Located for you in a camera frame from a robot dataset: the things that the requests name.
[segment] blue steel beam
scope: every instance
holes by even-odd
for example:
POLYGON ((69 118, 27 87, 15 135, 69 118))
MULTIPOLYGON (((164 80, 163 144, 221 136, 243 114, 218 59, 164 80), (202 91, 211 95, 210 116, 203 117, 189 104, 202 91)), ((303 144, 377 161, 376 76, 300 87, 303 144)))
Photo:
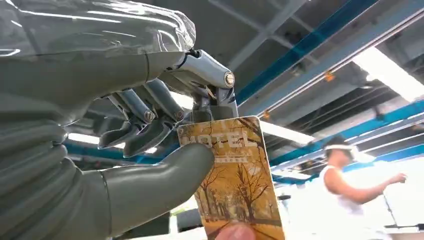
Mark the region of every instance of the blue steel beam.
POLYGON ((410 105, 401 107, 397 110, 394 110, 392 112, 385 114, 384 120, 372 119, 372 120, 366 121, 362 124, 359 124, 347 130, 339 132, 338 134, 326 137, 311 145, 301 147, 299 149, 286 153, 282 156, 276 157, 270 160, 270 165, 276 166, 272 168, 273 170, 284 169, 290 166, 298 165, 302 162, 306 162, 307 160, 319 158, 323 156, 322 147, 324 146, 324 144, 336 135, 343 136, 346 139, 351 139, 353 137, 356 137, 349 142, 351 144, 359 144, 367 140, 380 137, 381 135, 388 134, 390 133, 390 131, 393 131, 395 129, 399 130, 401 128, 410 126, 410 124, 423 121, 424 115, 418 115, 423 112, 424 112, 424 100, 412 103, 410 105))
MULTIPOLYGON (((385 161, 385 162, 394 162, 394 161, 398 161, 398 160, 403 160, 403 159, 408 159, 414 156, 419 156, 424 154, 424 144, 420 144, 420 145, 416 145, 416 146, 412 146, 412 147, 408 147, 405 149, 401 149, 401 150, 397 150, 394 152, 390 152, 384 155, 381 155, 379 157, 377 157, 374 161, 385 161)), ((362 168, 367 168, 367 167, 372 167, 374 166, 373 162, 370 163, 353 163, 350 164, 348 166, 346 166, 343 169, 343 172, 349 172, 352 170, 356 170, 356 169, 362 169, 362 168)), ((274 182, 280 183, 280 184, 304 184, 308 181, 311 181, 315 178, 318 177, 318 174, 312 175, 310 178, 308 179, 294 179, 294 178, 288 178, 288 177, 282 177, 282 176, 278 176, 278 175, 272 175, 272 180, 274 182)))
POLYGON ((304 37, 283 57, 263 71, 251 83, 244 87, 236 96, 237 102, 241 105, 254 93, 261 90, 272 82, 280 74, 296 64, 312 50, 319 47, 332 35, 340 31, 352 20, 357 18, 365 10, 374 5, 378 0, 350 0, 343 5, 332 16, 319 25, 315 31, 304 37))
MULTIPOLYGON (((368 1, 354 2, 359 4, 368 1)), ((335 71, 343 67, 349 62, 350 58, 358 54, 363 49, 375 46, 401 29, 412 24, 414 21, 420 19, 424 12, 424 1, 410 0, 407 4, 398 3, 398 6, 393 8, 395 11, 387 13, 386 16, 383 16, 376 24, 370 26, 370 28, 368 28, 363 34, 353 39, 326 59, 320 60, 319 64, 309 69, 305 74, 291 80, 287 84, 273 89, 271 94, 269 94, 263 102, 259 102, 257 104, 253 103, 244 114, 247 116, 262 116, 264 111, 274 110, 323 79, 326 71, 335 71)), ((277 73, 279 73, 281 69, 287 69, 287 66, 289 65, 288 62, 289 60, 283 56, 278 62, 274 63, 272 67, 261 73, 257 79, 247 86, 247 88, 242 90, 242 94, 240 92, 240 100, 245 101, 248 96, 268 84, 270 80, 276 78, 279 75, 277 73)))

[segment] ceiling light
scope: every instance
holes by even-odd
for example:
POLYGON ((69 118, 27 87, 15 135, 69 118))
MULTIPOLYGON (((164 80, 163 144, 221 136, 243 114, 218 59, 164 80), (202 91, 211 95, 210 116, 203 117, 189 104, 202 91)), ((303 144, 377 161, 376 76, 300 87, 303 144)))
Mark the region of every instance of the ceiling light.
MULTIPOLYGON (((172 98, 181 107, 186 109, 193 108, 193 98, 187 95, 173 92, 173 91, 171 91, 170 93, 172 98)), ((314 137, 303 134, 301 132, 293 131, 285 127, 277 126, 265 121, 260 121, 260 127, 264 133, 274 135, 280 138, 292 140, 302 145, 307 145, 308 143, 312 142, 315 139, 314 137)))
POLYGON ((171 91, 171 97, 175 100, 175 102, 185 109, 193 109, 193 98, 187 95, 179 94, 171 91))
POLYGON ((363 51, 352 61, 409 102, 424 94, 423 84, 375 47, 363 51))
MULTIPOLYGON (((87 144, 95 144, 95 145, 98 145, 100 141, 97 136, 90 136, 90 135, 79 134, 79 133, 69 133, 67 138, 72 141, 83 142, 87 144)), ((114 147, 118 149, 123 149, 125 147, 125 143, 120 143, 114 147)), ((157 150, 158 149, 156 147, 152 147, 147 149, 145 153, 154 154, 157 150)))
POLYGON ((277 126, 265 121, 260 121, 260 128, 264 133, 292 140, 303 145, 307 145, 315 139, 313 136, 309 136, 301 132, 293 131, 288 128, 277 126))
POLYGON ((295 172, 295 171, 288 171, 288 170, 277 170, 274 171, 272 174, 278 175, 284 178, 292 178, 292 179, 301 179, 306 180, 311 177, 311 175, 295 172))

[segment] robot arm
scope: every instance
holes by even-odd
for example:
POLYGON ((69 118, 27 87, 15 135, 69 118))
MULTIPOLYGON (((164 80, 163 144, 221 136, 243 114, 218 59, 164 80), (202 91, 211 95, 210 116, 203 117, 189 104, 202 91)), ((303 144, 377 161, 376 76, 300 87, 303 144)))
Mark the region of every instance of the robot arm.
POLYGON ((7 0, 0 25, 0 239, 104 240, 194 194, 214 161, 202 144, 156 165, 84 172, 63 145, 64 126, 102 96, 126 122, 100 148, 126 143, 128 157, 163 141, 184 116, 157 78, 186 86, 194 110, 233 107, 237 116, 230 71, 190 50, 187 17, 123 0, 7 0), (136 94, 140 84, 159 108, 136 94))
MULTIPOLYGON (((168 84, 171 86, 172 81, 187 86, 194 99, 191 116, 195 122, 238 117, 234 74, 205 51, 188 51, 161 76, 170 78, 168 84)), ((171 97, 164 82, 155 78, 146 82, 144 87, 160 106, 160 112, 154 114, 132 89, 113 93, 109 99, 123 112, 127 122, 121 129, 103 134, 100 148, 125 143, 124 157, 133 157, 159 145, 184 119, 184 110, 171 97)))

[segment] silver metal joint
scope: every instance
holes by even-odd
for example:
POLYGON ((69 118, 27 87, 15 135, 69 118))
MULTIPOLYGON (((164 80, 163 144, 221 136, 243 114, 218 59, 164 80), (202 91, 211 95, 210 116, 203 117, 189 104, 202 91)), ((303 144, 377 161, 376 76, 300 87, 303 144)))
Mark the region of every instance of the silver metal joint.
POLYGON ((234 86, 234 82, 236 80, 236 77, 234 76, 234 73, 232 71, 227 71, 224 75, 225 85, 227 87, 232 88, 234 86))
POLYGON ((144 117, 146 118, 147 121, 151 122, 155 119, 155 114, 152 111, 146 111, 144 113, 144 117))

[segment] industrial ceiling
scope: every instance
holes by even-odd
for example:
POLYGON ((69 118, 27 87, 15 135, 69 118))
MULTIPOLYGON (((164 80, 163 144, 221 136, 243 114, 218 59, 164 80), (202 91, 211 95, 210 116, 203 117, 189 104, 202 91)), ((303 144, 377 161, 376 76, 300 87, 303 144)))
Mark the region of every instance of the industrial ceiling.
MULTIPOLYGON (((303 156, 302 161, 287 167, 309 176, 316 175, 324 160, 320 156, 309 158, 308 154, 321 148, 323 142, 319 140, 346 133, 355 126, 357 132, 348 132, 347 136, 360 136, 369 131, 359 127, 370 121, 377 121, 380 128, 400 124, 394 119, 402 120, 397 117, 406 110, 409 115, 402 115, 405 119, 423 112, 422 102, 411 107, 411 103, 383 83, 367 81, 368 74, 350 62, 363 46, 377 45, 381 52, 424 83, 424 19, 419 18, 422 1, 138 2, 181 11, 195 23, 195 48, 207 51, 235 72, 241 116, 258 115, 264 121, 317 139, 309 146, 302 146, 265 135, 271 166, 303 156), (414 19, 408 16, 412 13, 416 14, 414 19), (411 25, 401 29, 400 20, 411 25), (390 115, 394 111, 399 111, 396 117, 390 115)), ((100 136, 120 128, 123 121, 124 116, 109 100, 98 99, 83 119, 68 126, 68 131, 100 136)), ((381 156, 422 145, 421 122, 421 118, 417 118, 413 124, 385 134, 384 138, 368 139, 358 146, 381 156)), ((66 144, 72 159, 83 170, 151 164, 178 147, 172 135, 155 153, 123 159, 119 149, 100 151, 92 144, 70 140, 66 144)))

